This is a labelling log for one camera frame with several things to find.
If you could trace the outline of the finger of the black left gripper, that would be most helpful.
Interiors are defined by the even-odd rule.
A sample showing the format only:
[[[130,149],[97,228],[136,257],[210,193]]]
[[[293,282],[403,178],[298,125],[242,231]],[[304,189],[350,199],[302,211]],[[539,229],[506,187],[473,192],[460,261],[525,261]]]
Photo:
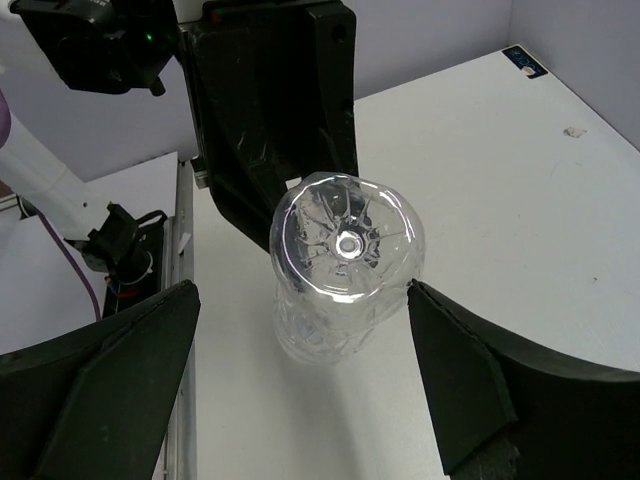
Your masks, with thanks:
[[[199,170],[261,248],[289,180],[358,172],[355,40],[340,1],[207,1],[180,27]]]

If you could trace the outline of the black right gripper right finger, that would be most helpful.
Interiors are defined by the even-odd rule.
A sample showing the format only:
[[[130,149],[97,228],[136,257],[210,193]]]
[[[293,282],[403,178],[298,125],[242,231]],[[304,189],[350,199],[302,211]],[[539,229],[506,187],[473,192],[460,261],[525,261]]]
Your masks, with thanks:
[[[532,342],[420,281],[408,309],[447,477],[638,477],[636,372]]]

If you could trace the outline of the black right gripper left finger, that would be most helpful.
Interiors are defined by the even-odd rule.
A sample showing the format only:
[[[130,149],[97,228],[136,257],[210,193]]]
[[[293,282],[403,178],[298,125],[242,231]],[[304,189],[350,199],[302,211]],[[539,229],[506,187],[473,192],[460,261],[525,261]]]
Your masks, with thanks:
[[[184,369],[169,299],[2,355],[2,478],[152,477]]]

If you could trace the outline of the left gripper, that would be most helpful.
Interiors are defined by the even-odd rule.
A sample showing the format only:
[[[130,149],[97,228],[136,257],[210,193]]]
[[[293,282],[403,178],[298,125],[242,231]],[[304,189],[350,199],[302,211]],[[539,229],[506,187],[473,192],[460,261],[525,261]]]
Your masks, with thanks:
[[[171,1],[11,1],[9,12],[69,88],[165,93],[160,73],[177,48]]]

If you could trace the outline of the clear bottle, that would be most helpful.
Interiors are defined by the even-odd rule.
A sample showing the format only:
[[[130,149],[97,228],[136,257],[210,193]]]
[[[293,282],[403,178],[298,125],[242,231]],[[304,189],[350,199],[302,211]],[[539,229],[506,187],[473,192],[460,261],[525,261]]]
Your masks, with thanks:
[[[280,201],[269,253],[281,347],[301,363],[335,364],[406,307],[424,267],[424,228],[396,190],[317,172]]]

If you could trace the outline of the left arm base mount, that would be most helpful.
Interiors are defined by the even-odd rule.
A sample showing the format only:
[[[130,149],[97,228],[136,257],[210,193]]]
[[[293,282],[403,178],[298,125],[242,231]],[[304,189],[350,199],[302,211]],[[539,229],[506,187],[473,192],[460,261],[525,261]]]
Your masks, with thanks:
[[[162,289],[162,269],[167,215],[153,210],[138,219],[120,205],[109,206],[110,215],[100,231],[109,254],[104,318],[155,295]]]

